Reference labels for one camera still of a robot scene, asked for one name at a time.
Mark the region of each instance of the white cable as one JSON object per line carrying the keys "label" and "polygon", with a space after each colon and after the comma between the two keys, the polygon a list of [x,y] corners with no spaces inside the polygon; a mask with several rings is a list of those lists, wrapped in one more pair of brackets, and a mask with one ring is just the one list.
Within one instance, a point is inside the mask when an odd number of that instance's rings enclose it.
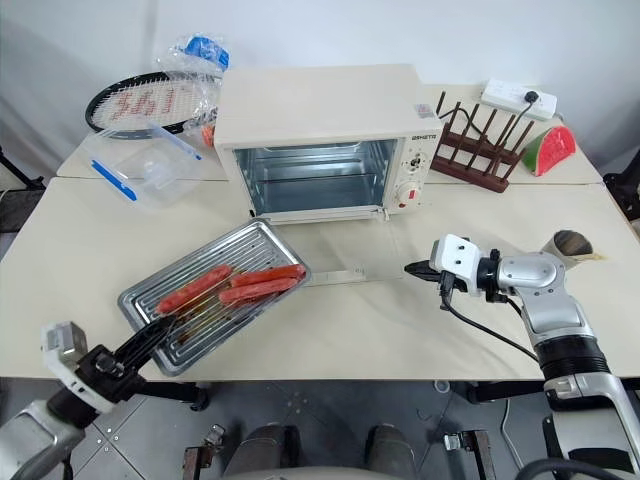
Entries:
{"label": "white cable", "polygon": [[2,192],[2,194],[0,194],[0,203],[2,203],[2,199],[8,192],[9,192],[9,189],[6,189],[4,192]]}
{"label": "white cable", "polygon": [[507,433],[507,419],[509,418],[509,407],[511,406],[511,399],[507,398],[507,403],[504,408],[504,417],[502,417],[502,423],[500,424],[500,433],[502,433],[502,437],[504,438],[505,443],[507,444],[507,448],[513,457],[513,461],[516,463],[518,470],[522,470],[524,467],[524,463],[522,463],[522,459],[518,454],[518,450],[516,450],[515,445],[511,441],[509,434]]}

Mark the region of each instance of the brand label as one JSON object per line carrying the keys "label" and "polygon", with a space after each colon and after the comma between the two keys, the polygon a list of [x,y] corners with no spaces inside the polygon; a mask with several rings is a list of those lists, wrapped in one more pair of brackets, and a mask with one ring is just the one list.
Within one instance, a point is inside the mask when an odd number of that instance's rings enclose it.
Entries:
{"label": "brand label", "polygon": [[435,140],[438,138],[437,135],[429,134],[429,135],[414,135],[411,137],[411,140]]}

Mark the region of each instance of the plastic bag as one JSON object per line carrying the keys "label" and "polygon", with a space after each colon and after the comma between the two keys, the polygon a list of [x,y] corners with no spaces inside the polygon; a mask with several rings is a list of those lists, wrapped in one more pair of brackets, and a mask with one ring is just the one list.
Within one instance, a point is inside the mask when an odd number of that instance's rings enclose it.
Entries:
{"label": "plastic bag", "polygon": [[180,37],[158,63],[169,77],[180,72],[193,81],[199,96],[193,118],[184,124],[184,132],[199,143],[213,146],[213,130],[218,114],[222,77],[229,68],[230,55],[222,37],[205,33]]}

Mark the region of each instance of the tennis racket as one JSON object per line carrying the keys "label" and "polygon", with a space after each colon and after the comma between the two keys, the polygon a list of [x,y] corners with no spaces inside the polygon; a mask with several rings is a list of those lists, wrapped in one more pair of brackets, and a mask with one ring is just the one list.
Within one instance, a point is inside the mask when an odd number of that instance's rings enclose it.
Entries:
{"label": "tennis racket", "polygon": [[[127,78],[96,95],[84,118],[96,132],[113,130],[112,138],[150,138],[149,122],[180,133],[192,118],[215,119],[215,85],[219,80],[212,75],[180,71]],[[203,105],[211,105],[211,111],[204,112]]]}

